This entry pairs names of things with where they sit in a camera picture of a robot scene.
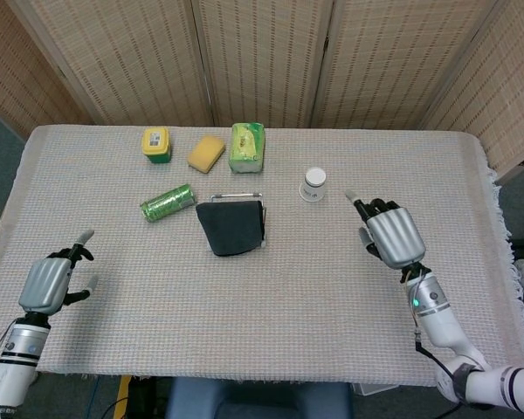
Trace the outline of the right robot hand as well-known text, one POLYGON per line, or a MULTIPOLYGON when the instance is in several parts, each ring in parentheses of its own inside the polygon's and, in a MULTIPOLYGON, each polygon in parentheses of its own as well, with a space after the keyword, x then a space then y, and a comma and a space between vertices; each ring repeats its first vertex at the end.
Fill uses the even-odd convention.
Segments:
POLYGON ((358 234, 368 253, 394 270, 421 262, 426 248, 406 208, 380 198, 365 203, 351 190, 347 190, 345 195, 364 223, 358 234))

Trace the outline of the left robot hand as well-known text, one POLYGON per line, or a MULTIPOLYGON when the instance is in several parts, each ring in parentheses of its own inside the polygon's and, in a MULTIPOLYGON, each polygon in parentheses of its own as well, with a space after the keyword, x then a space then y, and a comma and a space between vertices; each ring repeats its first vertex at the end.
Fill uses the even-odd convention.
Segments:
POLYGON ((51 253, 35 262, 25 280, 18 304, 26 313, 52 316, 63 306, 85 300, 95 291, 99 277, 94 275, 84 289, 69 292, 69 284, 75 265, 87 259, 93 261, 86 243, 93 237, 94 230, 84 231, 70 248, 51 253))

